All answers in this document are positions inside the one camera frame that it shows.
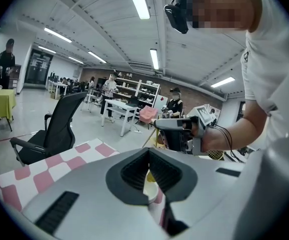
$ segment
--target black shirt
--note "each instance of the black shirt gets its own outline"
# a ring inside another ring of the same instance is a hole
[[[14,67],[16,64],[16,58],[13,53],[7,53],[5,50],[0,53],[0,66],[2,67],[2,77],[8,77],[6,75],[6,69]]]
[[[183,111],[183,101],[181,99],[171,99],[167,104],[167,108],[168,110],[172,110],[173,113],[180,112],[181,114]]]

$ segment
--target pink cushion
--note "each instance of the pink cushion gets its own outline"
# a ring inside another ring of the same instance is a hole
[[[139,114],[140,114],[140,121],[146,123],[146,124],[150,124],[151,123],[151,119],[155,118],[156,114],[158,112],[157,108],[153,108],[150,106],[145,106],[143,109],[140,110]]]

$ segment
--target brick wall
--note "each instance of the brick wall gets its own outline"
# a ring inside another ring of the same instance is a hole
[[[112,73],[113,71],[111,70],[85,68],[82,70],[80,81],[87,82],[90,80],[91,77],[94,77],[94,83],[97,84],[98,78],[106,77],[107,79],[109,79],[109,76]],[[183,101],[183,110],[185,114],[189,113],[192,108],[202,106],[203,104],[210,104],[211,106],[220,110],[222,108],[223,102],[221,100],[218,100],[200,91],[178,85],[163,79],[132,73],[132,80],[142,80],[143,82],[152,81],[154,83],[160,84],[161,90],[159,94],[168,98],[172,97],[170,89],[178,87],[181,90],[181,99]]]

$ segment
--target ceiling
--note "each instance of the ceiling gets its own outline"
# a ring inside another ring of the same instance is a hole
[[[4,20],[36,32],[36,44],[84,62],[88,68],[132,71],[128,62],[152,65],[150,49],[157,49],[159,77],[212,91],[215,95],[244,91],[240,56],[245,33],[175,31],[163,11],[171,0],[146,0],[150,19],[140,19],[132,0],[15,0]],[[69,38],[68,43],[44,31],[48,27]],[[103,64],[91,51],[107,61]],[[228,77],[236,81],[210,85]]]

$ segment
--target door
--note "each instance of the door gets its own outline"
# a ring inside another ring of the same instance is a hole
[[[52,55],[33,49],[25,72],[24,82],[45,85],[52,59]]]

